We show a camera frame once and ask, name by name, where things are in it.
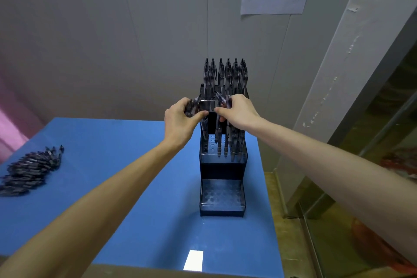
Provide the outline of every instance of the pink wall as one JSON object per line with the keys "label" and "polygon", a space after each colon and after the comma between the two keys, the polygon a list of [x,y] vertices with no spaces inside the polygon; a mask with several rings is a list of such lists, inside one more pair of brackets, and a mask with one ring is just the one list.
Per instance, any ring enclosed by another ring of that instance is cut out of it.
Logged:
{"label": "pink wall", "polygon": [[0,164],[43,127],[0,78]]}

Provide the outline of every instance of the blue table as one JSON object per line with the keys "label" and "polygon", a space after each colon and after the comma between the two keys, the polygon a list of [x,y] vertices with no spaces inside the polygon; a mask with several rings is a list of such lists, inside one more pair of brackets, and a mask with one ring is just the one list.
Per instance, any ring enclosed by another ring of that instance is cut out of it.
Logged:
{"label": "blue table", "polygon": [[[45,146],[65,146],[60,169],[27,196],[0,197],[0,255],[9,256],[81,196],[155,147],[164,123],[55,118],[0,166]],[[200,128],[159,173],[94,263],[183,270],[190,250],[202,271],[284,277],[258,143],[246,133],[247,210],[240,217],[200,217]]]}

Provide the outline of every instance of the finger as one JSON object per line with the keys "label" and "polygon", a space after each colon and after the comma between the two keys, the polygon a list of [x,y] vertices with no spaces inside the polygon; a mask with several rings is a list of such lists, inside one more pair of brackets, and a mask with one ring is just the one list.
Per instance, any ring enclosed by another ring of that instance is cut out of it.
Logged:
{"label": "finger", "polygon": [[191,119],[193,120],[194,127],[205,117],[208,116],[208,111],[200,111],[196,113]]}
{"label": "finger", "polygon": [[218,115],[221,115],[221,116],[223,116],[224,118],[227,119],[227,116],[230,112],[230,109],[226,109],[226,108],[223,108],[223,107],[216,107],[216,108],[214,108],[214,112],[216,112]]}
{"label": "finger", "polygon": [[182,111],[185,110],[185,107],[187,106],[187,103],[190,102],[191,99],[184,97],[183,99],[181,99],[180,101],[178,101],[177,103],[175,103],[173,105],[173,107],[182,109]]}

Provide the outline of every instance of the floor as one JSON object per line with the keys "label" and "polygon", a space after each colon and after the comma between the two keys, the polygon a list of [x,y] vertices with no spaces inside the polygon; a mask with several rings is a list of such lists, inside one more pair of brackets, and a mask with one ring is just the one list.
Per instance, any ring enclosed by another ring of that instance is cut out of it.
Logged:
{"label": "floor", "polygon": [[274,218],[284,277],[316,277],[300,220],[282,217],[281,198],[275,176],[272,172],[265,172],[265,181],[268,189],[269,202],[271,204],[272,217]]}

